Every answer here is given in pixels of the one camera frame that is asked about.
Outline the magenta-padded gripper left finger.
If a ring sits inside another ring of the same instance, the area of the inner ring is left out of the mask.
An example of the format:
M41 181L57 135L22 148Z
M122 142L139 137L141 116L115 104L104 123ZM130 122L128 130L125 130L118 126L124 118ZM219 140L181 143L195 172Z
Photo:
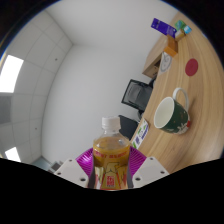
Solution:
M93 149L90 148L76 159L67 159L54 174L84 188L94 187Z

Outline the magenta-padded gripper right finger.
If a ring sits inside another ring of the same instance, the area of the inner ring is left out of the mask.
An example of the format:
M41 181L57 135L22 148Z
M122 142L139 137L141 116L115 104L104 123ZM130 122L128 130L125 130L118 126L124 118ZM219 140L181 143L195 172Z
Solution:
M128 162L128 187L140 188L168 175L155 157L146 157L131 147Z

